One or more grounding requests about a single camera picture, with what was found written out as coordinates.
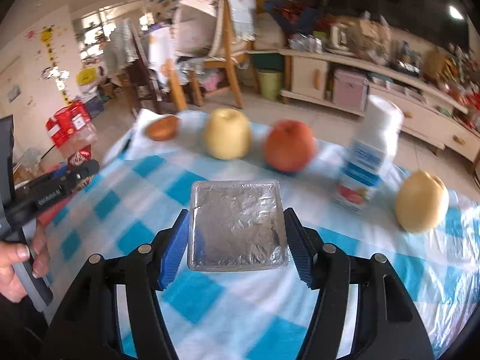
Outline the silver foil square lid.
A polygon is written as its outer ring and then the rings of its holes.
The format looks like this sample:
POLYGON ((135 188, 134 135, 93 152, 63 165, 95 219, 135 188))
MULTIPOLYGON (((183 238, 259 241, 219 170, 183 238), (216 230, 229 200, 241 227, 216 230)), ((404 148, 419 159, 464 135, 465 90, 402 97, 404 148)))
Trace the silver foil square lid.
POLYGON ((284 268, 289 262, 278 181, 193 183, 187 249, 189 269, 253 272, 284 268))

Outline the small red snack wrapper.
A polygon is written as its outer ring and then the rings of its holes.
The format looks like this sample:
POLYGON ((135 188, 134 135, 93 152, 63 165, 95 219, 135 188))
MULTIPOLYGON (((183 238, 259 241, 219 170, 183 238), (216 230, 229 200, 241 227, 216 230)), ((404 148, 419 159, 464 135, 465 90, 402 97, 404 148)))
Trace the small red snack wrapper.
POLYGON ((81 164, 92 159, 91 145, 87 145, 84 148, 76 151, 67 159, 67 164, 69 168, 78 167, 81 164))

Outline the red gift boxes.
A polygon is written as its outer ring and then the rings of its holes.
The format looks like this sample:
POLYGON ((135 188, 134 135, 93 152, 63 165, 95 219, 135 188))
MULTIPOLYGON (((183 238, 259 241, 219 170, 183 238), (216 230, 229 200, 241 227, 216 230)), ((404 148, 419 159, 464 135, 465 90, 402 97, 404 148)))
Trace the red gift boxes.
POLYGON ((89 121, 91 121, 90 115, 83 102, 75 100, 47 119, 46 130, 54 145, 59 148, 76 132, 85 127, 89 121))

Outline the yellow pear right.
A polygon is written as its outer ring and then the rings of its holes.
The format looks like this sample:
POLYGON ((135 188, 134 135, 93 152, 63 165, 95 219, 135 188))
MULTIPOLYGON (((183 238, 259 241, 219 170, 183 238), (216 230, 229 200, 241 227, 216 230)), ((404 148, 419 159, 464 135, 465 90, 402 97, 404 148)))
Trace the yellow pear right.
POLYGON ((425 233, 444 220, 448 206, 448 189, 442 180, 428 172, 416 171, 402 183, 394 213, 407 233, 425 233))

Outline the yellow pear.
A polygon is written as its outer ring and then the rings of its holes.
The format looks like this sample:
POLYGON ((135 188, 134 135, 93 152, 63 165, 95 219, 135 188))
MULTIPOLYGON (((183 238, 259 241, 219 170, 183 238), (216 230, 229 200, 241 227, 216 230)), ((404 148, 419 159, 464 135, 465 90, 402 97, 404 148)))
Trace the yellow pear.
POLYGON ((416 171, 402 183, 394 213, 407 233, 425 233, 444 220, 448 206, 448 189, 442 180, 428 172, 416 171))
POLYGON ((218 108, 208 116, 203 141, 206 151, 214 158, 243 158, 251 145, 250 120, 241 111, 218 108))

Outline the yellow plastic bag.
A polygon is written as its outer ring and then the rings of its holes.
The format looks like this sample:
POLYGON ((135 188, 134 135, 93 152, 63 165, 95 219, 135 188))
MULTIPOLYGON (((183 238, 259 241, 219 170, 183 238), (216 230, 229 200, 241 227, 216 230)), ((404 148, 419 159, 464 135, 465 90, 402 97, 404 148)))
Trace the yellow plastic bag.
POLYGON ((76 83, 78 86, 87 86, 95 83, 97 80, 97 68, 96 67, 84 67, 76 75, 76 83))

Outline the dark wooden chair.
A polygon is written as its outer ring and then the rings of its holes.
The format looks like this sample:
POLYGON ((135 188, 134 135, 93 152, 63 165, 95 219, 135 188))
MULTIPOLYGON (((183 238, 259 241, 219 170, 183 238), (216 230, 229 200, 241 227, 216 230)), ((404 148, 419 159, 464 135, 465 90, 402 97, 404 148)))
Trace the dark wooden chair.
POLYGON ((160 113, 158 80, 149 69, 146 53, 131 19, 122 19, 103 47, 103 61, 111 80, 120 85, 131 112, 141 108, 160 113))

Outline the white Ambrosial yogurt bottle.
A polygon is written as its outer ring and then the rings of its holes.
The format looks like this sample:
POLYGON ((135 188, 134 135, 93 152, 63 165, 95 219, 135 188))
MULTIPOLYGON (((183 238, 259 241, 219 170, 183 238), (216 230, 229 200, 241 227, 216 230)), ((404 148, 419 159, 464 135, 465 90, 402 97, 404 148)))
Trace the white Ambrosial yogurt bottle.
POLYGON ((363 211, 389 172, 398 149, 404 114, 393 102, 368 96, 339 174, 334 200, 354 212, 363 211))

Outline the red orange apple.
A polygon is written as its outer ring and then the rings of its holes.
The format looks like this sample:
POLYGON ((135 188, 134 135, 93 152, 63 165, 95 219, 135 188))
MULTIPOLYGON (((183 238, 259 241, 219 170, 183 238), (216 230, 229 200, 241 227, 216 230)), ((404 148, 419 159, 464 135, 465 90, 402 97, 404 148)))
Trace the red orange apple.
POLYGON ((312 130, 305 123, 282 119, 271 125, 264 140, 264 161, 279 172, 304 169, 316 153, 312 130))

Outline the white TV cabinet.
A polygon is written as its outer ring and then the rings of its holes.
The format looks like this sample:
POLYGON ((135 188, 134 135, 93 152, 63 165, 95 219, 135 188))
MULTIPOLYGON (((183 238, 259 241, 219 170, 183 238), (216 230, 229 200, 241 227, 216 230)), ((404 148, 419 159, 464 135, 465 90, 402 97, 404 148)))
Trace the white TV cabinet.
POLYGON ((434 146, 455 151, 472 163, 479 160, 479 134, 455 114, 468 114, 465 106, 419 79, 361 59, 328 53, 283 49, 285 88, 281 96, 363 116, 366 108, 352 100, 334 101, 335 68, 348 73, 378 75, 384 81, 365 78, 368 93, 394 102, 403 112, 402 131, 434 146))

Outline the yellow pear left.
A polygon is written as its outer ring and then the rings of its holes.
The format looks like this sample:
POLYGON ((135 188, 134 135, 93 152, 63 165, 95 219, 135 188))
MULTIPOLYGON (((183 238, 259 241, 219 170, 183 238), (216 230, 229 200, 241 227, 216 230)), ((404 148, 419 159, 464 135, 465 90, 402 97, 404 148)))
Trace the yellow pear left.
POLYGON ((206 151, 214 158, 243 158, 251 145, 250 120, 241 111, 218 108, 208 116, 203 141, 206 151))

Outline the pink storage box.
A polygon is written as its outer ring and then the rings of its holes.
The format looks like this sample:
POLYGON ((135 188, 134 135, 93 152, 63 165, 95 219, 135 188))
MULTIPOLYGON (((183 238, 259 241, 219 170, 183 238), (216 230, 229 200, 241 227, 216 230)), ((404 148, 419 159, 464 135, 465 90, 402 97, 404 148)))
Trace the pink storage box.
POLYGON ((334 71, 333 103, 336 106, 363 112, 367 93, 368 79, 365 74, 340 68, 334 71))

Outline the green waste basket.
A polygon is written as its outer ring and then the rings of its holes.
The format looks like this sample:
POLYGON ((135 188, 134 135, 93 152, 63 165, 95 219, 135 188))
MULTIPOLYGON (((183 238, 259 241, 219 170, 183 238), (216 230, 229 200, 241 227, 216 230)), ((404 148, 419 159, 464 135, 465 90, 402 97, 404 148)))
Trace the green waste basket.
POLYGON ((259 92, 263 98, 276 101, 280 97, 283 73, 274 70, 258 70, 259 92))

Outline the electric kettle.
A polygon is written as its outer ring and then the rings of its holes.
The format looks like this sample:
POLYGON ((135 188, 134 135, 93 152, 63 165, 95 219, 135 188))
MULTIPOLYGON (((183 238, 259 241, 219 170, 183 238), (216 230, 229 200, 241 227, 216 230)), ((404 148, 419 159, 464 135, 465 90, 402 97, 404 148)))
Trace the electric kettle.
POLYGON ((346 24, 333 24, 330 27, 329 46, 333 50, 350 52, 349 26, 346 24))

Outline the dark flower bouquet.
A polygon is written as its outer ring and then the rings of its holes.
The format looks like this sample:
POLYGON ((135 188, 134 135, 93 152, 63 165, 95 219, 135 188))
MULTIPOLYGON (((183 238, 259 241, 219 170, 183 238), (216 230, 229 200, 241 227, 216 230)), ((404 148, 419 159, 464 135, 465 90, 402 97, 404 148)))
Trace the dark flower bouquet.
POLYGON ((311 34, 323 16, 324 0, 265 0, 264 10, 285 35, 311 34))

